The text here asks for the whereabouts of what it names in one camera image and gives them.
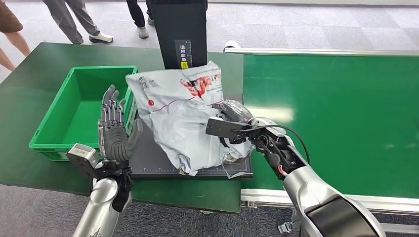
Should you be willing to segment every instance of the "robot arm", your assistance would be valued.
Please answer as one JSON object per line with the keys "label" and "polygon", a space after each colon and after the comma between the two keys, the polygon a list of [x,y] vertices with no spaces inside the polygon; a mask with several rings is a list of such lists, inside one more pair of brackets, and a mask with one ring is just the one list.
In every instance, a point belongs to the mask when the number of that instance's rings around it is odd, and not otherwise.
{"label": "robot arm", "polygon": [[112,237],[131,203],[129,159],[142,133],[135,120],[131,135],[122,122],[124,99],[117,106],[118,91],[112,85],[105,92],[98,122],[99,150],[75,144],[66,154],[82,175],[93,179],[89,203],[73,237]]}
{"label": "robot arm", "polygon": [[210,118],[206,133],[229,139],[230,143],[249,139],[277,178],[283,181],[309,236],[384,237],[381,225],[369,210],[334,189],[314,172],[284,128],[267,118],[252,118],[247,122]]}

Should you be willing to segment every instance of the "black cutting mat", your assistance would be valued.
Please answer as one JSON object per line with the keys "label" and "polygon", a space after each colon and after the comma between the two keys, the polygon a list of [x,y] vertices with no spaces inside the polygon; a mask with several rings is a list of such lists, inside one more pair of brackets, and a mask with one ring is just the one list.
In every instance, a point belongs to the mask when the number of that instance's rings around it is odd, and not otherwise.
{"label": "black cutting mat", "polygon": [[[227,94],[225,98],[243,101],[241,94]],[[143,122],[143,134],[140,144],[137,146],[134,157],[129,161],[132,168],[132,177],[140,178],[185,178],[188,175],[179,175],[176,168],[170,163],[166,153],[154,142],[153,134]],[[224,164],[224,168],[230,175],[238,172],[252,173],[249,157],[240,163]],[[197,177],[224,177],[227,175],[222,166],[211,167],[198,171]],[[241,178],[252,178],[252,174],[240,176]]]}

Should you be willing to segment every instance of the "floor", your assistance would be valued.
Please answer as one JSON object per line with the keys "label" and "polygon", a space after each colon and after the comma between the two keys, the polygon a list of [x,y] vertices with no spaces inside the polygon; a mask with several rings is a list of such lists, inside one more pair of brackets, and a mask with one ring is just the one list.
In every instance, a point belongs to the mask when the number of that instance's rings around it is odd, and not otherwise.
{"label": "floor", "polygon": [[[30,48],[40,42],[69,43],[40,0],[6,0],[24,25]],[[146,5],[140,3],[145,11]],[[124,1],[90,1],[86,7],[111,46],[158,48],[154,27],[140,39]],[[86,43],[87,33],[76,21]],[[281,6],[210,3],[207,12],[208,50],[222,51],[228,40],[242,47],[419,50],[419,8]],[[0,35],[0,47],[18,65],[23,56]],[[9,72],[0,68],[0,82]]]}
{"label": "floor", "polygon": [[[6,3],[24,25],[22,34],[30,48],[42,41],[69,43],[41,1]],[[148,39],[138,38],[125,2],[90,1],[86,5],[100,29],[115,37],[111,46],[158,48],[153,27],[147,25]],[[79,24],[78,28],[87,40]],[[227,40],[236,40],[243,47],[419,50],[419,8],[210,3],[207,30],[209,51],[221,51]],[[15,65],[24,59],[3,35],[0,47]],[[0,68],[0,82],[8,74]],[[87,197],[78,195],[3,185],[0,200],[0,237],[71,236],[88,202]],[[276,226],[287,220],[289,212],[262,207],[244,208],[241,215],[204,215],[196,210],[134,203],[117,236],[279,236]],[[418,218],[400,218],[381,216],[381,221],[419,225]]]}

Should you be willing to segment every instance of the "white plastic bag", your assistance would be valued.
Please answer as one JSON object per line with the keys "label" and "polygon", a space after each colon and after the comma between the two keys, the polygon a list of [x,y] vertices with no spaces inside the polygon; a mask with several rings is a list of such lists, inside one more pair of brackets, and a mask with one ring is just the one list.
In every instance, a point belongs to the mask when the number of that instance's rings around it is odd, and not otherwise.
{"label": "white plastic bag", "polygon": [[137,73],[126,77],[138,113],[180,173],[195,176],[202,168],[221,165],[229,157],[246,157],[249,141],[224,147],[205,134],[209,117],[221,110],[211,106],[223,100],[221,70],[213,62],[186,70]]}

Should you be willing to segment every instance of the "green workbench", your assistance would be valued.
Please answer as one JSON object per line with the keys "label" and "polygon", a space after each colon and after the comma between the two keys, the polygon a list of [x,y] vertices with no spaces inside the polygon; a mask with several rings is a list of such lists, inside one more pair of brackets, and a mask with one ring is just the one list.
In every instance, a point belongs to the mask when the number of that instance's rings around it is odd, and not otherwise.
{"label": "green workbench", "polygon": [[[419,54],[263,54],[208,57],[222,69],[224,92],[243,93],[253,115],[297,131],[313,168],[335,188],[362,200],[404,198],[419,212]],[[164,68],[158,49],[41,43],[0,84],[0,183],[87,194],[88,180],[69,162],[50,162],[28,143],[69,69],[98,65]],[[254,153],[251,164],[250,180],[135,181],[134,200],[231,213],[240,199],[282,202],[264,158]]]}
{"label": "green workbench", "polygon": [[[243,56],[208,56],[224,68],[224,91],[241,93]],[[28,143],[72,67],[108,65],[164,69],[158,49],[41,43],[0,84],[0,184],[88,194],[88,179],[69,162],[51,162]],[[132,192],[136,201],[240,212],[240,180],[144,180]]]}
{"label": "green workbench", "polygon": [[[297,131],[342,193],[419,198],[419,52],[249,49],[243,95],[254,116]],[[242,188],[282,190],[260,160]]]}

